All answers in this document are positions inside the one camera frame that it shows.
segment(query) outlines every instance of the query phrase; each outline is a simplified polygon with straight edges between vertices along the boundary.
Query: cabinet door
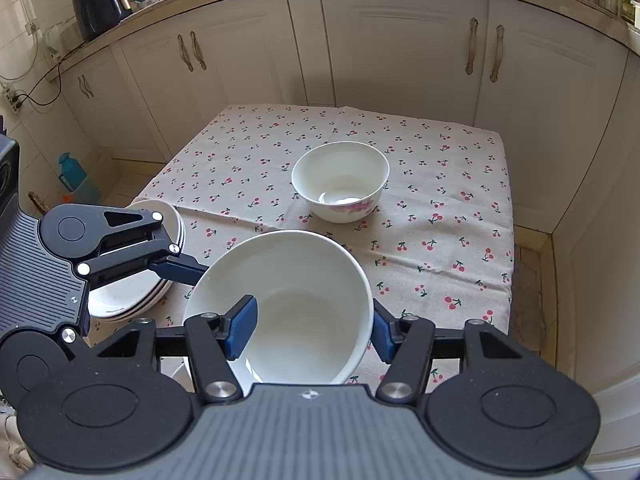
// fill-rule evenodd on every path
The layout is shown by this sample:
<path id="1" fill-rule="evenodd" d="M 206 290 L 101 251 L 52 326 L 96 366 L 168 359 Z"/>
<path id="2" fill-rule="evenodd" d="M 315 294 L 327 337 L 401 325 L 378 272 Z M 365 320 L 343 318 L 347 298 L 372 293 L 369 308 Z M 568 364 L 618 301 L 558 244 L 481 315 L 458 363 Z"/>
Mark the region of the cabinet door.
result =
<path id="1" fill-rule="evenodd" d="M 116 158 L 164 162 L 110 49 L 75 65 L 62 79 L 69 107 L 97 146 Z"/>
<path id="2" fill-rule="evenodd" d="M 624 46 L 585 25 L 490 0 L 474 126 L 504 141 L 516 224 L 554 230 L 607 127 L 625 61 Z"/>
<path id="3" fill-rule="evenodd" d="M 229 104 L 306 105 L 287 0 L 225 0 L 184 20 L 191 88 L 205 121 Z"/>
<path id="4" fill-rule="evenodd" d="M 322 6 L 337 106 L 473 123 L 487 0 L 322 0 Z"/>
<path id="5" fill-rule="evenodd" d="M 196 104 L 190 79 L 193 72 L 180 56 L 178 35 L 190 52 L 184 16 L 144 28 L 120 43 L 127 63 L 172 155 L 178 153 L 207 123 Z M 190 54 L 194 70 L 200 67 Z"/>

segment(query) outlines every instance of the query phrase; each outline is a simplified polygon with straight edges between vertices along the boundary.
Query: cherry print tablecloth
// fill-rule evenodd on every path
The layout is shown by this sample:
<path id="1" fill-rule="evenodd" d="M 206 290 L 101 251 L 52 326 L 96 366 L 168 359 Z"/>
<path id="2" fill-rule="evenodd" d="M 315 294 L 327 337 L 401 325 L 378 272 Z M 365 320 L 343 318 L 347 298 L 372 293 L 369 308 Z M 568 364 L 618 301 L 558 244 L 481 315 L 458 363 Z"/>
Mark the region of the cherry print tablecloth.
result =
<path id="1" fill-rule="evenodd" d="M 315 218 L 290 184 L 300 156 L 335 140 L 371 144 L 391 167 L 379 206 L 351 224 Z M 417 314 L 443 328 L 480 317 L 506 332 L 513 270 L 506 168 L 498 134 L 470 126 L 349 107 L 231 106 L 138 198 L 178 208 L 184 250 L 203 264 L 266 231 L 311 230 L 351 252 L 396 316 Z M 174 284 L 145 315 L 158 326 L 180 324 L 190 291 Z M 121 325 L 94 322 L 91 338 Z M 369 348 L 350 382 L 375 390 L 385 370 Z M 457 363 L 434 362 L 430 387 L 457 370 Z"/>

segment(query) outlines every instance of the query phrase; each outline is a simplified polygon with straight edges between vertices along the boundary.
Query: black cable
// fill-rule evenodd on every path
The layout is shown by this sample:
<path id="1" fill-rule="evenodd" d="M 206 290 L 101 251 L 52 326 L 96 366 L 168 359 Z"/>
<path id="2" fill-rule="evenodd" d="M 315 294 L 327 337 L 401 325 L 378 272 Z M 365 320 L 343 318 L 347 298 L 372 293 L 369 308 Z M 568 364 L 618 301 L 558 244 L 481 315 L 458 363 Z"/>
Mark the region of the black cable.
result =
<path id="1" fill-rule="evenodd" d="M 73 54 L 76 50 L 78 50 L 78 49 L 79 49 L 80 47 L 82 47 L 83 45 L 84 45 L 84 43 L 81 43 L 81 44 L 79 44 L 78 46 L 76 46 L 76 47 L 75 47 L 75 49 L 73 49 L 71 52 L 67 52 L 67 53 L 64 55 L 64 57 L 63 57 L 59 62 L 57 62 L 54 66 L 52 66 L 51 68 L 49 68 L 49 70 L 47 70 L 47 71 L 45 72 L 45 74 L 44 74 L 40 79 L 38 79 L 38 82 L 37 82 L 35 85 L 33 85 L 33 88 L 32 88 L 31 90 L 29 90 L 29 93 L 28 93 L 28 94 L 25 94 L 24 92 L 23 92 L 23 93 L 21 93 L 21 94 L 16 94 L 16 95 L 15 95 L 15 98 L 16 98 L 16 99 L 17 99 L 18 97 L 22 97 L 22 96 L 24 96 L 24 99 L 18 103 L 18 108 L 19 108 L 20 106 L 22 106 L 22 103 L 23 103 L 23 102 L 25 102 L 27 99 L 28 99 L 29 101 L 31 101 L 32 103 L 36 103 L 38 106 L 47 106 L 47 105 L 52 104 L 52 102 L 53 102 L 53 101 L 55 101 L 57 98 L 59 98 L 59 97 L 60 97 L 60 94 L 62 94 L 62 76 L 60 75 L 60 66 L 62 65 L 62 62 L 63 62 L 67 57 L 71 56 L 71 54 Z M 46 78 L 46 76 L 49 74 L 49 72 L 51 72 L 55 67 L 58 67 L 58 82 L 60 83 L 60 88 L 58 89 L 58 95 L 56 95 L 56 96 L 55 96 L 51 101 L 49 101 L 48 103 L 44 103 L 44 104 L 43 104 L 43 103 L 39 103 L 39 102 L 37 102 L 33 97 L 31 97 L 31 93 L 33 93 L 33 91 L 34 91 L 34 90 L 36 89 L 36 87 L 41 83 L 41 81 L 42 81 L 44 78 Z"/>

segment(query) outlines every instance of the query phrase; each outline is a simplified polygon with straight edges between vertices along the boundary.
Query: black air fryer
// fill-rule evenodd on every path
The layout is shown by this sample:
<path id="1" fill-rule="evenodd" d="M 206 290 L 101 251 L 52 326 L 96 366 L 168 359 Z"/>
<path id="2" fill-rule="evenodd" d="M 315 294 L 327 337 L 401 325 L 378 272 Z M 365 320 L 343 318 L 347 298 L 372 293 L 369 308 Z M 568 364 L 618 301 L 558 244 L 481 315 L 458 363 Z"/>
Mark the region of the black air fryer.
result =
<path id="1" fill-rule="evenodd" d="M 80 33 L 91 41 L 132 14 L 128 0 L 73 0 Z"/>

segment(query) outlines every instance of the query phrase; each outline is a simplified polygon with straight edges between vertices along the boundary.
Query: cabinet handle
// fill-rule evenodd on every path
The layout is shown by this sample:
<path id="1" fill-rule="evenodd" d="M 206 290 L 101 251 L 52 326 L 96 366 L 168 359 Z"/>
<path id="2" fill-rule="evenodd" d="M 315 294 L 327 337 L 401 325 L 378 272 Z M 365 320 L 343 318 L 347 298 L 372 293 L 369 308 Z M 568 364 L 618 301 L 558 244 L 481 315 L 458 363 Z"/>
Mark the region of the cabinet handle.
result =
<path id="1" fill-rule="evenodd" d="M 84 83 L 84 88 L 86 89 L 86 91 L 89 92 L 89 94 L 91 94 L 91 97 L 93 97 L 94 93 L 91 92 L 91 88 L 89 88 L 89 83 L 86 81 L 84 74 L 82 74 L 82 82 Z"/>
<path id="2" fill-rule="evenodd" d="M 184 47 L 184 41 L 182 40 L 181 34 L 178 34 L 178 46 L 180 47 L 180 58 L 182 58 L 185 65 L 189 67 L 189 72 L 193 72 L 193 65 L 189 60 L 189 53 L 187 52 L 187 49 Z"/>
<path id="3" fill-rule="evenodd" d="M 474 72 L 474 60 L 476 59 L 476 41 L 478 37 L 478 20 L 471 18 L 471 37 L 469 38 L 469 60 L 466 62 L 466 73 L 472 75 Z"/>
<path id="4" fill-rule="evenodd" d="M 492 83 L 498 81 L 498 70 L 500 70 L 502 55 L 504 54 L 504 27 L 498 25 L 495 30 L 497 33 L 497 43 L 495 44 L 494 69 L 491 71 L 491 77 L 489 78 Z"/>
<path id="5" fill-rule="evenodd" d="M 87 99 L 90 99 L 89 94 L 86 92 L 86 90 L 82 87 L 82 80 L 80 79 L 80 76 L 78 76 L 78 87 L 80 88 L 80 91 L 86 96 Z"/>
<path id="6" fill-rule="evenodd" d="M 198 44 L 198 39 L 196 38 L 196 33 L 191 31 L 191 48 L 193 49 L 193 55 L 200 62 L 200 66 L 203 70 L 207 69 L 207 65 L 202 59 L 202 51 L 200 50 L 200 45 Z"/>

